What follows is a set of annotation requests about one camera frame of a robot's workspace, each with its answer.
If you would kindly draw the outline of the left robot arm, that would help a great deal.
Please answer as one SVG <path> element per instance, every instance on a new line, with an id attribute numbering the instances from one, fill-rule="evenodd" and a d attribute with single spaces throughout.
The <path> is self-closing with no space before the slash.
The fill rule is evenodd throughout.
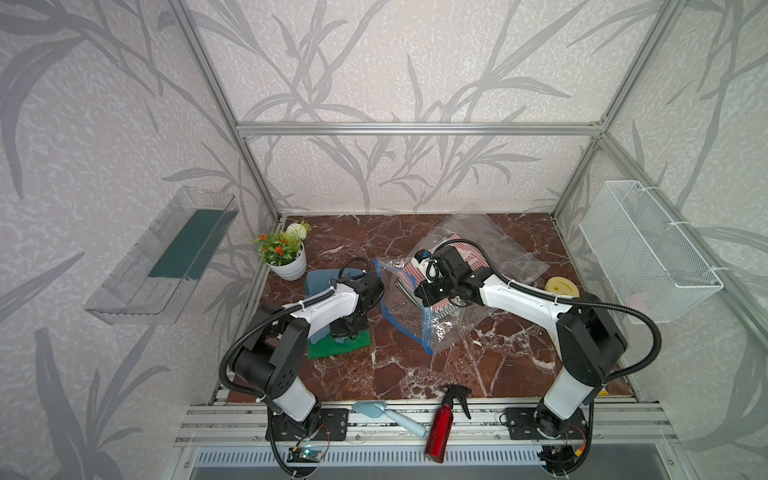
<path id="1" fill-rule="evenodd" d="M 309 425 L 320 404 L 299 379 L 305 350 L 314 336 L 353 341 L 368 329 L 367 314 L 378 305 L 384 284 L 374 272 L 338 277 L 320 293 L 276 309 L 260 308 L 246 332 L 219 365 L 225 388 L 257 398 L 273 412 Z"/>

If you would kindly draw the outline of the blue garment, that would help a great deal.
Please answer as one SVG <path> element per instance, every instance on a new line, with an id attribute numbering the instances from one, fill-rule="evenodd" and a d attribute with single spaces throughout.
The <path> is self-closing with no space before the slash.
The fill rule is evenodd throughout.
<path id="1" fill-rule="evenodd" d="M 306 280 L 304 282 L 304 287 L 306 291 L 306 297 L 309 298 L 311 296 L 315 296 L 324 290 L 327 290 L 334 279 L 338 277 L 338 270 L 334 269 L 326 269 L 326 270 L 315 270 L 311 271 L 307 274 Z M 309 335 L 309 338 L 314 335 L 316 332 L 329 328 L 331 335 L 335 338 L 344 338 L 344 337 L 350 337 L 354 339 L 358 334 L 355 333 L 352 336 L 335 336 L 334 331 L 337 331 L 336 327 L 333 327 L 331 325 L 324 326 L 322 329 L 317 329 L 316 331 L 312 332 Z"/>

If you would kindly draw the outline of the red white striped top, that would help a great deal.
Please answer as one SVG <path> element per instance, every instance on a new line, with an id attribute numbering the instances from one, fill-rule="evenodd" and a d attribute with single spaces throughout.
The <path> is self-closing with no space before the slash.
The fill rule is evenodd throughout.
<path id="1" fill-rule="evenodd" d="M 480 288 L 491 274 L 485 256 L 453 236 L 433 251 L 417 250 L 397 273 L 396 286 L 428 318 L 438 320 L 471 304 L 482 305 Z"/>

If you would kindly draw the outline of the clear vacuum bag blue zip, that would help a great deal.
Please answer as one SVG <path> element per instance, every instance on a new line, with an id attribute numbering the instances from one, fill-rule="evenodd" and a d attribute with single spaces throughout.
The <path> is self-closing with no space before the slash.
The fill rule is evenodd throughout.
<path id="1" fill-rule="evenodd" d="M 479 288 L 495 270 L 531 284 L 545 263 L 487 215 L 453 215 L 401 258 L 376 259 L 384 317 L 426 353 L 440 352 L 489 315 Z"/>

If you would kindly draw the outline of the green tank top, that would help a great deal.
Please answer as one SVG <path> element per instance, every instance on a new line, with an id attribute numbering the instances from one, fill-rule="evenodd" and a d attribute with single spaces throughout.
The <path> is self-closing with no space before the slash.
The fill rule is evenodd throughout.
<path id="1" fill-rule="evenodd" d="M 370 332 L 360 332 L 354 339 L 350 337 L 335 338 L 330 329 L 316 332 L 309 338 L 307 357 L 309 360 L 327 358 L 350 353 L 371 344 Z"/>

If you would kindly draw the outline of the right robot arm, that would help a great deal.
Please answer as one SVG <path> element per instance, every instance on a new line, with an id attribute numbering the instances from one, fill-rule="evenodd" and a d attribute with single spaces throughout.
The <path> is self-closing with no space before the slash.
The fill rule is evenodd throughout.
<path id="1" fill-rule="evenodd" d="M 458 298 L 504 310 L 547 331 L 562 368 L 534 415 L 536 429 L 546 438 L 557 439 L 566 432 L 626 351 L 627 341 L 607 310 L 586 304 L 596 302 L 595 296 L 557 297 L 504 280 L 490 266 L 470 266 L 454 245 L 435 252 L 419 250 L 410 265 L 424 276 L 414 295 L 426 306 Z"/>

